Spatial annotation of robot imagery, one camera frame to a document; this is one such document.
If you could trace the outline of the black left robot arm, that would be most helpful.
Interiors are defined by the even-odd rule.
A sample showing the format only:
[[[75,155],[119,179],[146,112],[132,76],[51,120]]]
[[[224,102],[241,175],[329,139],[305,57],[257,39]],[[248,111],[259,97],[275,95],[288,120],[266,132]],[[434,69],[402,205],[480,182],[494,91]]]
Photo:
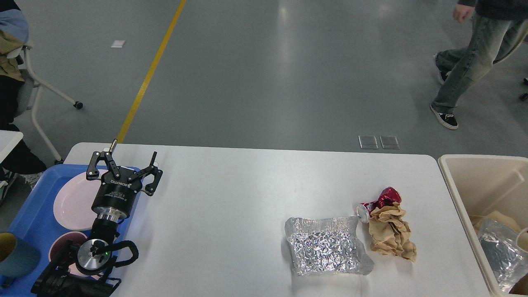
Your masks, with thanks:
[[[113,151],[95,151],[87,166],[88,181],[101,182],[91,206],[96,214],[90,235],[83,244],[67,240],[57,256],[34,282],[31,293],[38,297],[109,297],[121,284],[112,278],[114,268],[128,266],[139,257],[133,241],[119,240],[118,228],[130,218],[140,192],[151,197],[159,185],[162,170],[157,167],[157,152],[140,171],[116,164]]]

